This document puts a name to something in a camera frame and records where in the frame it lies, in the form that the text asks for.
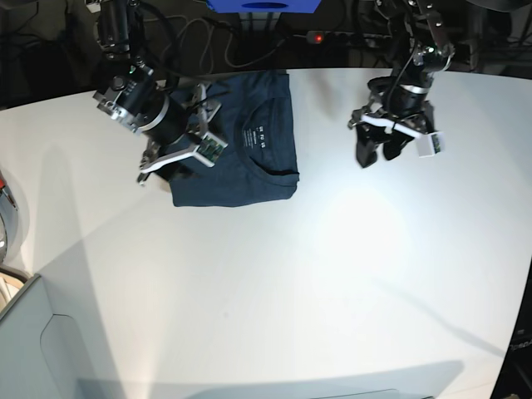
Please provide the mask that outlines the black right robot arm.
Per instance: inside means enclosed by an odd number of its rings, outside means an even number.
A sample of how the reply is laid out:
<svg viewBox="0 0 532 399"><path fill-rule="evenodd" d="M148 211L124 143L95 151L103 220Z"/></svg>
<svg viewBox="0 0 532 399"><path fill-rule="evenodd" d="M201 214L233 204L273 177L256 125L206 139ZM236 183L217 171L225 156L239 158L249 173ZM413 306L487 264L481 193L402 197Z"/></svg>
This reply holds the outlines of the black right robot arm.
<svg viewBox="0 0 532 399"><path fill-rule="evenodd" d="M195 80L180 70L177 33L169 19L146 1L100 1L96 37L107 62L106 84L95 92L97 108L133 133L142 133L162 148L184 140L199 145L190 129L193 106L182 106L171 93L180 79ZM144 14L162 24L169 41L157 56L145 37Z"/></svg>

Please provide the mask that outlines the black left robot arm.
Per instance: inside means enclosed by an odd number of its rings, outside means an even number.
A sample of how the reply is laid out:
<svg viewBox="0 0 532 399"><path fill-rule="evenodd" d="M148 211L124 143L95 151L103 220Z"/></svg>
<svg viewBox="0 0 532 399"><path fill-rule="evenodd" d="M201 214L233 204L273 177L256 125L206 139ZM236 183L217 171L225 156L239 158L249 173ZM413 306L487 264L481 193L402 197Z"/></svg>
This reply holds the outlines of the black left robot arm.
<svg viewBox="0 0 532 399"><path fill-rule="evenodd" d="M352 112L348 128L356 131L356 160L362 168L397 158L411 142L418 155L432 157L444 150L444 134L434 121L427 96L437 72L451 64L455 48L440 13L428 1L376 1L375 9L387 21L391 47L390 76L367 83L368 103Z"/></svg>

